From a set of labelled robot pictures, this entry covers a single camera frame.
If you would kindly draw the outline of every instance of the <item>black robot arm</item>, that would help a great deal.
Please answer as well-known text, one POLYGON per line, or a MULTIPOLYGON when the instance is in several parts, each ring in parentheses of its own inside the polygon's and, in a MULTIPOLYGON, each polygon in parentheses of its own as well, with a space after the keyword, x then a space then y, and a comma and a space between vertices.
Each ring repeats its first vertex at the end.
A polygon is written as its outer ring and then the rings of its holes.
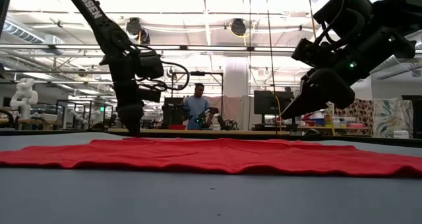
POLYGON ((98 45, 104 52, 100 65, 108 65, 113 80, 113 89, 117 97, 119 118, 132 134, 140 129, 140 119, 143 116, 142 100, 159 101, 161 92, 168 88, 165 83, 154 80, 164 75, 163 62, 160 56, 144 45, 134 45, 128 35, 101 10, 96 0, 71 0, 92 28, 98 45), (149 90, 140 89, 135 80, 153 80, 155 86, 146 86, 149 90))
POLYGON ((346 108, 355 98, 350 86, 383 61, 392 55, 414 58, 416 42, 405 36, 422 29, 422 0, 330 0, 314 19, 324 31, 314 42, 302 39, 292 55, 312 69, 283 119, 326 108, 328 101, 346 108), (330 30, 340 40, 334 41, 330 30))

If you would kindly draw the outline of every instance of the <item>ceiling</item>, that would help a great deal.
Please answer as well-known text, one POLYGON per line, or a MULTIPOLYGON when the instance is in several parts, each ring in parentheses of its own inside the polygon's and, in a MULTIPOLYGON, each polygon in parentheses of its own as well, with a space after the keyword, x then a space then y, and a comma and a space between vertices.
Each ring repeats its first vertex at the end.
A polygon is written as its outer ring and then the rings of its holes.
MULTIPOLYGON (((308 40, 314 38, 309 0, 268 0, 268 3, 266 0, 98 1, 106 15, 122 28, 125 28, 130 18, 139 17, 142 27, 150 34, 152 45, 295 47, 302 38, 308 40), (234 18, 244 20, 249 37, 236 37, 229 27, 225 28, 234 18)), ((329 0, 311 0, 313 12, 317 12, 327 1, 329 0)), ((97 44, 89 25, 70 0, 11 0, 8 17, 28 27, 35 34, 53 35, 66 44, 97 44)), ((315 30, 319 32, 319 26, 316 26, 315 30)), ((0 42, 28 43, 7 34, 2 35, 0 42)), ((21 61, 25 62, 23 66, 31 69, 51 70, 59 65, 59 70, 107 70, 107 67, 98 65, 102 56, 100 51, 67 50, 60 57, 34 50, 14 50, 14 52, 39 62, 37 67, 36 63, 21 61), (93 57, 80 57, 86 54, 91 54, 93 57)), ((164 51, 162 53, 166 60, 181 63, 189 70, 223 72, 226 66, 227 55, 218 52, 164 51)), ((265 86, 261 85, 267 84, 268 73, 265 71, 271 65, 271 58, 259 54, 252 57, 242 55, 242 57, 248 58, 251 65, 252 87, 257 90, 265 89, 265 86)), ((275 81, 280 85, 286 83, 298 85, 300 76, 309 69, 307 65, 290 57, 277 56, 272 62, 275 81)), ((92 82, 109 79, 107 74, 88 75, 83 78, 77 74, 53 76, 60 80, 92 82)), ((221 80, 218 78, 205 76, 192 81, 194 82, 210 83, 207 89, 209 94, 217 94, 221 90, 221 80)), ((112 95, 107 86, 90 86, 90 89, 112 95)), ((190 94, 192 90, 187 88, 183 93, 190 94)))

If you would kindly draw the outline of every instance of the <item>patterned backdrop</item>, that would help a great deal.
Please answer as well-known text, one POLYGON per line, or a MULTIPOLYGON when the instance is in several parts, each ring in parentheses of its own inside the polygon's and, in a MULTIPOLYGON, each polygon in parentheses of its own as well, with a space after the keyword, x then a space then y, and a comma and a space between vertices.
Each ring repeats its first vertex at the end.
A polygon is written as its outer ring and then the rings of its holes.
POLYGON ((355 99, 355 101, 345 109, 335 109, 335 116, 355 117, 357 123, 363 123, 365 130, 348 130, 347 135, 372 136, 373 133, 373 102, 369 100, 355 99))

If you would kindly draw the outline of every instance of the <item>table surface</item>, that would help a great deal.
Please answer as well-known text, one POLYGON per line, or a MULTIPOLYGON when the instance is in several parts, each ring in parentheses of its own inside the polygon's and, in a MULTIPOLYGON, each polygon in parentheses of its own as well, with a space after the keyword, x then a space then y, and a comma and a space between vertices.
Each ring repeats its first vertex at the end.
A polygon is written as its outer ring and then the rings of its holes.
MULTIPOLYGON (((120 139, 2 136, 0 151, 120 139)), ((422 157, 422 149, 322 141, 422 157)), ((0 223, 422 223, 422 180, 0 168, 0 223)))

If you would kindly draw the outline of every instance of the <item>computer monitor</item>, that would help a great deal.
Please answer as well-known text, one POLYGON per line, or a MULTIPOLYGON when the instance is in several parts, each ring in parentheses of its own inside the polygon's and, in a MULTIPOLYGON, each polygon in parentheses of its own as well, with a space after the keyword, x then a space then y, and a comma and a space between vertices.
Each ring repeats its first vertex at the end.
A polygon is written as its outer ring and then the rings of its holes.
MULTIPOLYGON (((273 115, 279 114, 278 103, 274 94, 270 91, 254 91, 254 114, 256 115, 273 115)), ((280 111, 290 104, 294 98, 293 92, 276 92, 276 96, 280 102, 280 111)))
POLYGON ((180 105, 184 98, 164 98, 165 104, 180 105))

